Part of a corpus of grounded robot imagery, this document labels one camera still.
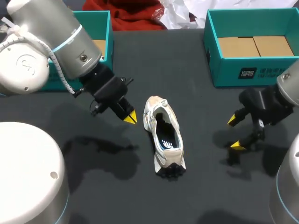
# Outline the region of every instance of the shoe insole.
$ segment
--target shoe insole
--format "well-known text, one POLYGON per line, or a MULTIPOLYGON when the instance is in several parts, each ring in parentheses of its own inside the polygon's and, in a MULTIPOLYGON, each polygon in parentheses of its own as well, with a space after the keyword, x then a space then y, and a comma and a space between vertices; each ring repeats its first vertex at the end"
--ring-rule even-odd
POLYGON ((158 113, 156 115, 157 129, 159 143, 163 150, 170 148, 177 148, 178 145, 175 140, 175 130, 172 124, 168 124, 163 119, 163 114, 158 113))

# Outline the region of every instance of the screw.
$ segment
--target screw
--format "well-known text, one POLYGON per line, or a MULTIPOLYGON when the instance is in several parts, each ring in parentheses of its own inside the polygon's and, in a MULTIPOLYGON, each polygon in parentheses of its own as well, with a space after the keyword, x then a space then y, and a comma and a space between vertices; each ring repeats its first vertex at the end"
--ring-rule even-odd
POLYGON ((290 74, 289 74, 289 73, 285 73, 285 74, 282 76, 283 79, 287 79, 287 78, 289 78, 289 77, 290 77, 290 74))
POLYGON ((86 55, 80 55, 80 60, 83 62, 87 61, 87 56, 86 55))

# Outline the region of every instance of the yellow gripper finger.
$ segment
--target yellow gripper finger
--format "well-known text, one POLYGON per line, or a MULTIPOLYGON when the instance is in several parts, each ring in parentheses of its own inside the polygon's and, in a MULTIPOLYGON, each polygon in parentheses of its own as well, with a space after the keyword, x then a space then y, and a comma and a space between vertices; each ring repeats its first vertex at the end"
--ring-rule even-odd
POLYGON ((230 123, 233 122, 234 120, 235 120, 235 114, 229 119, 228 125, 230 125, 230 123))
POLYGON ((241 146, 239 141, 236 141, 234 144, 230 146, 234 150, 246 150, 243 146, 241 146))
POLYGON ((133 125, 136 124, 137 123, 136 111, 133 110, 133 112, 131 112, 130 115, 128 115, 123 121, 133 125))

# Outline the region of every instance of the teal box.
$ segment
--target teal box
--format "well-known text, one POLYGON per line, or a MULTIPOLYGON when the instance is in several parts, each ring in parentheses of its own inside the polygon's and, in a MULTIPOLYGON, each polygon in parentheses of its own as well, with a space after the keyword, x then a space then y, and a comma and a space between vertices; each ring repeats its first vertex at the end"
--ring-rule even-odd
POLYGON ((272 85, 299 59, 299 10, 208 10, 203 42, 215 87, 272 85), (254 36, 285 36, 293 56, 223 57, 218 38, 254 36))
MULTIPOLYGON (((93 40, 105 40, 105 49, 101 49, 105 52, 105 57, 100 59, 100 62, 113 69, 114 38, 110 11, 78 11, 74 12, 74 15, 93 40)), ((42 91, 66 90, 56 72, 54 64, 50 62, 49 65, 50 76, 42 91)), ((67 81, 75 90, 82 87, 78 80, 67 79, 67 81)))

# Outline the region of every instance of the shoe opening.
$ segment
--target shoe opening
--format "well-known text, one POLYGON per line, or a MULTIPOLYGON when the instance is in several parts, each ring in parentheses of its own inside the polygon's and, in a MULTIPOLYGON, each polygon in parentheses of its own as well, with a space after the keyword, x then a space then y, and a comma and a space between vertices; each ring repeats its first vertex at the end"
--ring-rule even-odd
POLYGON ((171 124, 167 112, 160 111, 155 115, 157 121, 156 134, 162 150, 179 147, 178 134, 171 124))

